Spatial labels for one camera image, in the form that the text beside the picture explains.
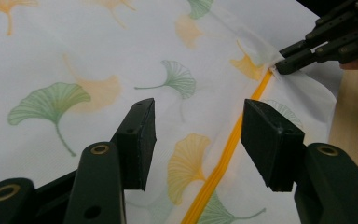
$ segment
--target black clamp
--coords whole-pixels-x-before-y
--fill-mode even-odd
[[[291,191],[301,223],[358,223],[358,167],[338,147],[303,145],[304,133],[268,104],[245,100],[241,141],[266,186]]]
[[[347,0],[315,23],[305,40],[280,51],[285,58],[275,64],[280,74],[291,74],[315,62],[358,59],[358,1]]]
[[[134,104],[110,142],[83,150],[76,171],[39,189],[0,182],[0,223],[126,223],[124,189],[145,190],[156,143],[154,99]]]

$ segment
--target wooden edge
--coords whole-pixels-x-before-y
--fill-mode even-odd
[[[358,70],[344,72],[328,143],[344,150],[358,166]]]

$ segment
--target yellow ginkgo leaf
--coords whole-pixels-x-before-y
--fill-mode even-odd
[[[196,133],[176,143],[168,163],[168,195],[174,204],[182,202],[183,191],[189,183],[194,180],[205,181],[202,157],[210,143],[208,137]]]
[[[240,42],[237,40],[237,44],[243,52],[244,56],[241,60],[230,60],[231,64],[235,66],[238,70],[240,70],[244,75],[248,78],[254,80],[260,80],[262,77],[263,66],[256,66],[249,55],[246,54],[245,50],[243,50]]]
[[[175,23],[175,31],[186,47],[194,49],[196,39],[203,35],[196,22],[188,15],[182,15]]]
[[[64,62],[71,75],[75,78],[76,84],[81,86],[91,96],[91,101],[74,105],[73,112],[93,112],[111,105],[121,92],[121,85],[117,76],[111,76],[106,80],[87,80],[81,77],[69,64],[66,55]]]
[[[13,19],[11,18],[10,10],[14,6],[35,7],[37,2],[36,0],[0,0],[0,11],[7,14],[7,35],[11,35],[13,29]]]
[[[123,27],[124,29],[126,26],[124,25],[124,22],[121,21],[118,16],[115,14],[115,9],[119,5],[124,5],[128,7],[129,9],[135,11],[136,9],[130,5],[130,2],[128,0],[86,0],[87,2],[97,4],[103,7],[106,7],[110,13],[112,14],[113,18],[117,21],[117,23]]]

